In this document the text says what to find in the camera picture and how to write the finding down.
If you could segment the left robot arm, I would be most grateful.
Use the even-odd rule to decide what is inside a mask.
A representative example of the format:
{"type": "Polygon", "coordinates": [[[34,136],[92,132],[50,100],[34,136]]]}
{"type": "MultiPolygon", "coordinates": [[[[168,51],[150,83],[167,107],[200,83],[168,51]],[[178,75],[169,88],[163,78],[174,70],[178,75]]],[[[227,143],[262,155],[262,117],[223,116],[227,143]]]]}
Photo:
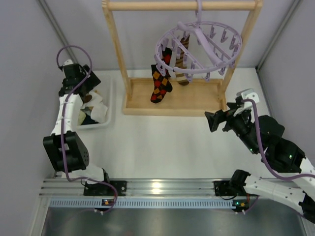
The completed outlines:
{"type": "Polygon", "coordinates": [[[43,138],[44,149],[53,169],[63,172],[68,181],[109,184],[108,174],[90,162],[88,149],[77,133],[84,97],[100,84],[100,79],[90,67],[70,59],[63,63],[61,70],[65,78],[59,91],[59,113],[51,134],[43,138]]]}

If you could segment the red black argyle sock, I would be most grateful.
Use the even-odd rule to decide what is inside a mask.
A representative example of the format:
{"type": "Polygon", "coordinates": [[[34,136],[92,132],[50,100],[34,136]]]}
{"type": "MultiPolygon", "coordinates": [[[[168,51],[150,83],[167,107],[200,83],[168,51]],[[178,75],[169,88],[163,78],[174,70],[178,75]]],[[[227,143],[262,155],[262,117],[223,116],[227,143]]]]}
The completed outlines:
{"type": "Polygon", "coordinates": [[[173,90],[173,87],[169,81],[170,75],[168,71],[166,71],[166,75],[162,76],[161,73],[157,69],[156,64],[151,65],[151,70],[152,70],[152,77],[153,77],[153,82],[154,82],[154,90],[151,95],[150,101],[152,103],[159,103],[161,102],[165,95],[169,92],[171,93],[173,90]]]}

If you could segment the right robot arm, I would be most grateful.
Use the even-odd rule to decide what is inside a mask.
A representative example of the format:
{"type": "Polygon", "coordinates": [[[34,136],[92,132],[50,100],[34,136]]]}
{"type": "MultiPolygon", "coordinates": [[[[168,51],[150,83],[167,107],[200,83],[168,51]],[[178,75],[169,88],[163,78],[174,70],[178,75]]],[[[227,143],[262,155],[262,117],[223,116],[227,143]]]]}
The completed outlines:
{"type": "Polygon", "coordinates": [[[271,199],[295,210],[310,222],[315,221],[315,168],[305,153],[292,141],[283,138],[285,127],[274,118],[257,114],[253,105],[242,109],[241,103],[229,103],[229,110],[205,112],[211,132],[224,123],[224,132],[232,130],[252,154],[260,154],[270,173],[282,181],[292,181],[297,187],[263,180],[253,174],[236,170],[229,180],[234,195],[248,194],[271,199]]]}

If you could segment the purple round clip hanger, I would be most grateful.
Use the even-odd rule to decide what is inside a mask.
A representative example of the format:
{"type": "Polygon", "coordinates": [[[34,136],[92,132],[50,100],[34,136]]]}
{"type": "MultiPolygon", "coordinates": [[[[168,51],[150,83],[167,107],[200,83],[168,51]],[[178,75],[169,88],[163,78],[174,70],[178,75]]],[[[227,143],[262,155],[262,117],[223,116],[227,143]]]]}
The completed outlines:
{"type": "Polygon", "coordinates": [[[201,75],[207,82],[210,74],[217,71],[223,75],[227,68],[234,67],[239,56],[243,40],[240,33],[233,27],[213,21],[202,20],[201,1],[197,1],[196,20],[193,22],[178,22],[157,41],[154,59],[162,76],[165,70],[183,73],[191,83],[193,76],[201,75]],[[186,49],[180,42],[189,36],[189,47],[186,49]],[[168,47],[172,50],[170,65],[162,60],[162,51],[168,47]],[[180,49],[184,51],[183,64],[186,69],[175,66],[180,57],[180,49]]]}

